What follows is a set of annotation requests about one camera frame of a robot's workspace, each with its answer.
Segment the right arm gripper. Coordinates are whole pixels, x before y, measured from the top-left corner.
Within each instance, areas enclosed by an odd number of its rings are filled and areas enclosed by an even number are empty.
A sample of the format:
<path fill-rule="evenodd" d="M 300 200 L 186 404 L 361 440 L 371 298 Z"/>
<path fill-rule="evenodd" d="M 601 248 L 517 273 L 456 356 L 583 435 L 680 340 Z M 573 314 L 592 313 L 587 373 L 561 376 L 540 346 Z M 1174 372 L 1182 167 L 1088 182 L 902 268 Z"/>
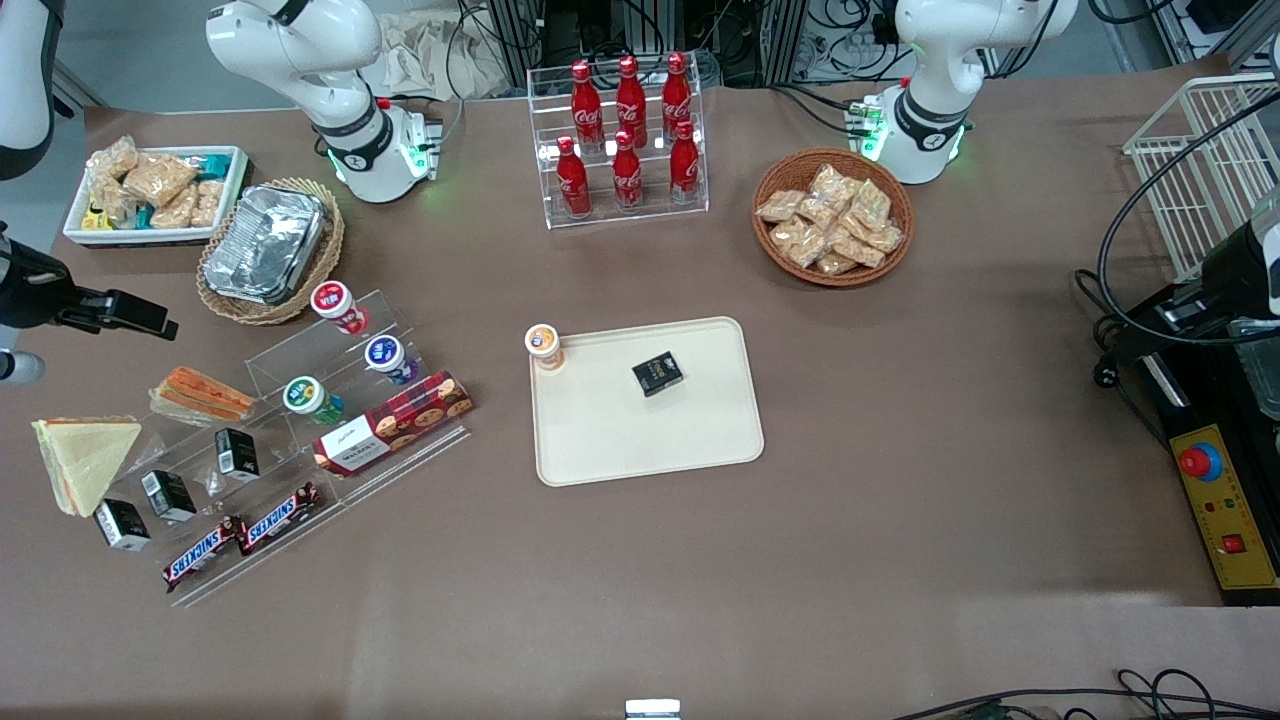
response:
<path fill-rule="evenodd" d="M 18 331 L 54 323 L 90 334 L 133 331 L 173 341 L 180 325 L 168 309 L 119 290 L 108 290 L 95 307 L 73 306 L 73 279 L 64 263 L 8 237 L 1 225 L 1 324 Z"/>

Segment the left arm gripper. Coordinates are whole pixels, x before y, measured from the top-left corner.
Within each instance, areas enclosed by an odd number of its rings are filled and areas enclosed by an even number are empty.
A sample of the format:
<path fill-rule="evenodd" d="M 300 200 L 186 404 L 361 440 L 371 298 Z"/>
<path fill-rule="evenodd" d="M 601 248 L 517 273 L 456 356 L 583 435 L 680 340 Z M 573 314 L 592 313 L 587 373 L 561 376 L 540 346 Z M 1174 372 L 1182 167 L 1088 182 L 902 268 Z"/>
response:
<path fill-rule="evenodd" d="M 1117 313 L 1106 355 L 1134 365 L 1178 343 L 1213 340 L 1216 322 L 1276 320 L 1277 243 L 1276 222 L 1239 227 L 1202 263 L 1199 283 L 1169 284 Z"/>

